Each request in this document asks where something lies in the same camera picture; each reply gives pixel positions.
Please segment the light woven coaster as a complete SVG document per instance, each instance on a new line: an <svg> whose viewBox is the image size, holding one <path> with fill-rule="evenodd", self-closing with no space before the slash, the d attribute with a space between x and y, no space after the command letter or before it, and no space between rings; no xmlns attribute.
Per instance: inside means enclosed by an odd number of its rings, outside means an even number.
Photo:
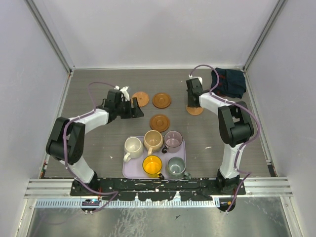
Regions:
<svg viewBox="0 0 316 237"><path fill-rule="evenodd" d="M204 108L202 107L189 107L188 105L186 105L186 111L193 116L198 116L203 112Z"/></svg>
<svg viewBox="0 0 316 237"><path fill-rule="evenodd" d="M150 101L149 95L146 92L143 92L143 91L135 92L132 95L132 98L136 98L137 99L138 105L140 107L146 106L149 103L149 101Z"/></svg>

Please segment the purple glass mug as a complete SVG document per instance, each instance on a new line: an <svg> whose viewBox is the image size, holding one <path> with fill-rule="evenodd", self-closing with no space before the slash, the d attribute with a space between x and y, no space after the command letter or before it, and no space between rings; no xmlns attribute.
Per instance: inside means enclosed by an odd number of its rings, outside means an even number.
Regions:
<svg viewBox="0 0 316 237"><path fill-rule="evenodd" d="M176 153L180 150L180 146L183 142L183 137L178 131L169 131L164 135L164 147L162 153Z"/></svg>

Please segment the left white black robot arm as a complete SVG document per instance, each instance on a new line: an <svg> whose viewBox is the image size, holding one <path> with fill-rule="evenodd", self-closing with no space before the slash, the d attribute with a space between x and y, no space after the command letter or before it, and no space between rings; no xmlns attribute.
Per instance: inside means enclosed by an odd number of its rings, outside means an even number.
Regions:
<svg viewBox="0 0 316 237"><path fill-rule="evenodd" d="M98 176L83 157L85 135L117 117L135 119L143 116L137 99L129 95L129 87L115 86L92 111L74 118L57 118L46 144L46 153L64 164L81 184L84 193L88 196L100 194Z"/></svg>

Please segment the dark wooden coaster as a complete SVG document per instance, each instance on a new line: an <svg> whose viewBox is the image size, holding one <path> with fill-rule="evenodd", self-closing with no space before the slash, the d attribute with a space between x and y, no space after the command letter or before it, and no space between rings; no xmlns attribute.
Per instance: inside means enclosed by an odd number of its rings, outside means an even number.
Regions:
<svg viewBox="0 0 316 237"><path fill-rule="evenodd" d="M170 120L166 115L157 114L150 119L150 128L158 132L165 132L169 129Z"/></svg>
<svg viewBox="0 0 316 237"><path fill-rule="evenodd" d="M171 97L167 93L159 92L153 96L152 102L156 108L165 109L170 106Z"/></svg>

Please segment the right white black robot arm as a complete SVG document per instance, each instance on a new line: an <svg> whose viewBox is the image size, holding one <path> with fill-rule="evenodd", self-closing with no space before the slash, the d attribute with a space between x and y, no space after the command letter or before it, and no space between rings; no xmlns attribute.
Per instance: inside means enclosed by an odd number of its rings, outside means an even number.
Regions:
<svg viewBox="0 0 316 237"><path fill-rule="evenodd" d="M189 79L186 85L188 107L207 109L218 116L219 133L225 146L216 187L226 195L239 185L241 156L246 142L254 134L247 104L243 101L235 103L204 90L200 78Z"/></svg>

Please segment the grey ceramic mug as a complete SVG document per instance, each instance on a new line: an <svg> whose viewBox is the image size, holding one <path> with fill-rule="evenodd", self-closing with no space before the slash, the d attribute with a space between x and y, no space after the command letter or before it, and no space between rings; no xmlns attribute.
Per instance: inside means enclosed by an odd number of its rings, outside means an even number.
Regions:
<svg viewBox="0 0 316 237"><path fill-rule="evenodd" d="M191 180L191 174L186 170L186 163L180 157L172 157L166 165L166 173L172 179Z"/></svg>

